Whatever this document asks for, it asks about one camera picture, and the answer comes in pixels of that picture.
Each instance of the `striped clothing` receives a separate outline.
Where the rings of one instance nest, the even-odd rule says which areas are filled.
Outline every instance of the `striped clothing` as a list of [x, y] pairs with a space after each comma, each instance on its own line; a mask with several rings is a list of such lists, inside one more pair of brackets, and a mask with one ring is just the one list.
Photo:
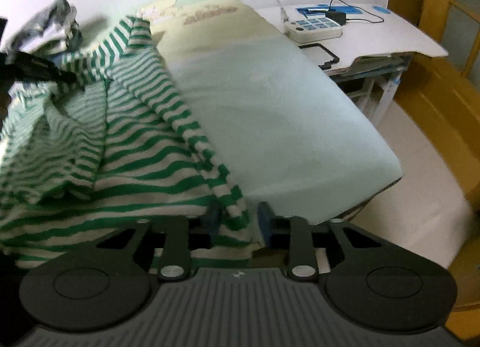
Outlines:
[[247, 258], [242, 193], [170, 81], [149, 23], [124, 18], [96, 50], [68, 54], [62, 67], [76, 85], [19, 92], [4, 123], [4, 253], [31, 268], [124, 222], [203, 214], [216, 198], [227, 211], [218, 247], [194, 256]]

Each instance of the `floor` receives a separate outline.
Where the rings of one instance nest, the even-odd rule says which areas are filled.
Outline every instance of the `floor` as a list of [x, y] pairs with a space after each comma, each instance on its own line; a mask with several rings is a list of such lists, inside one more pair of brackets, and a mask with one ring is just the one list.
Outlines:
[[398, 104], [392, 103], [378, 130], [405, 176], [352, 222], [447, 268], [479, 231], [478, 220], [447, 165]]

